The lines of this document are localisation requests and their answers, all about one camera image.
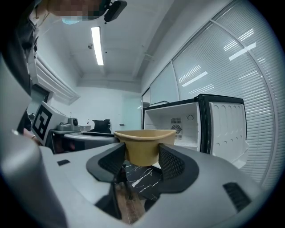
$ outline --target tan paper cup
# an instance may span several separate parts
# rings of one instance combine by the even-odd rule
[[[137,166],[151,166],[159,160],[159,144],[174,145],[175,130],[122,130],[115,137],[126,144],[125,159]]]

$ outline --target white wall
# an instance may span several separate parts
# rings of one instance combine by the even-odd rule
[[[54,107],[55,109],[57,109],[58,111],[60,111],[61,113],[63,113],[66,116],[70,116],[70,106],[59,101],[58,99],[56,99],[53,95],[49,98],[48,102],[47,102],[50,106]]]
[[[70,55],[66,38],[62,32],[62,22],[58,21],[57,17],[49,15],[40,26],[37,47],[38,55],[48,67],[74,89],[81,72]]]
[[[139,79],[134,79],[131,75],[124,74],[107,74],[106,76],[84,74],[84,76],[78,80],[77,85],[136,93],[139,93],[141,90],[141,82]]]
[[[41,101],[43,101],[45,99],[45,96],[35,90],[31,91],[31,98],[32,101],[31,103],[28,105],[27,108],[27,113],[28,114],[36,114],[38,107],[41,105]]]
[[[72,112],[72,116],[78,119],[79,125],[86,125],[87,119],[89,119],[89,124],[91,128],[94,128],[94,120],[104,120],[110,119],[112,124],[112,131],[124,130],[124,127],[119,126],[120,123],[125,123],[126,127],[129,127],[126,123],[130,124],[133,121],[129,121],[124,116],[126,116],[125,111],[128,109],[129,112],[133,111],[138,122],[138,127],[140,127],[140,93],[132,93],[121,90],[112,90],[104,88],[91,88],[91,87],[76,87],[76,92],[81,96],[77,101],[72,103],[65,112]],[[138,104],[133,102],[127,102],[132,98],[137,98]]]
[[[141,93],[144,93],[178,50],[201,26],[207,23],[231,0],[190,1],[158,46],[142,76]]]

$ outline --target table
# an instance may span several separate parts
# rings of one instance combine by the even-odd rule
[[[126,161],[126,177],[130,187],[143,197],[157,201],[158,187],[162,182],[162,172],[153,166],[142,167]]]

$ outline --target window blinds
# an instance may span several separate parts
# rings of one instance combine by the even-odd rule
[[[213,18],[217,23],[235,34],[245,46],[255,44],[250,51],[267,79],[267,86],[271,89],[272,101],[275,103],[276,127],[275,135],[277,144],[271,151],[272,141],[272,118],[268,110],[267,98],[252,94],[247,100],[247,106],[256,105],[256,112],[248,113],[248,142],[256,146],[256,152],[251,152],[251,158],[244,170],[261,179],[263,186],[272,187],[281,174],[285,163],[285,58],[275,34],[263,16],[247,1],[235,1]],[[268,165],[267,173],[263,174],[264,166]]]
[[[248,45],[255,49],[258,44]],[[173,59],[173,66],[181,100],[201,93],[244,99],[250,148],[243,171],[260,182],[273,146],[273,111],[261,71],[244,46],[209,22]]]
[[[179,101],[176,80],[171,63],[159,74],[151,84],[151,104],[158,102]]]

